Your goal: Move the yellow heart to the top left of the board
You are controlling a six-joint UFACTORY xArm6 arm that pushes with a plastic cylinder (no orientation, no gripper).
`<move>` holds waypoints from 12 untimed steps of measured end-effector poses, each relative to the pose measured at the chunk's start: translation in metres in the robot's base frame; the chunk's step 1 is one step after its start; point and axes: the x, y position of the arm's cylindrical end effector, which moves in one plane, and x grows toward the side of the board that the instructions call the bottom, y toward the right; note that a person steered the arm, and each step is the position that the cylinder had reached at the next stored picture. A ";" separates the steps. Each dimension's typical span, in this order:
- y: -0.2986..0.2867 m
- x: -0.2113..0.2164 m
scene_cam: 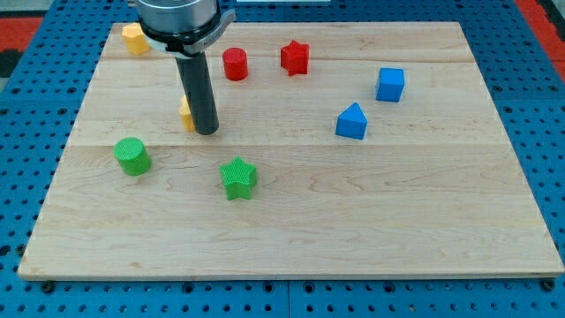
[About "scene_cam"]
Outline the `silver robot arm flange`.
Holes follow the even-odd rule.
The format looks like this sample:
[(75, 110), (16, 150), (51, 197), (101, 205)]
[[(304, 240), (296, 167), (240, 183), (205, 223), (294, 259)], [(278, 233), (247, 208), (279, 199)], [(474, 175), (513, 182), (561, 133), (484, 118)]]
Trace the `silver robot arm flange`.
[(217, 0), (134, 0), (141, 30), (152, 49), (191, 58), (220, 39), (236, 20)]

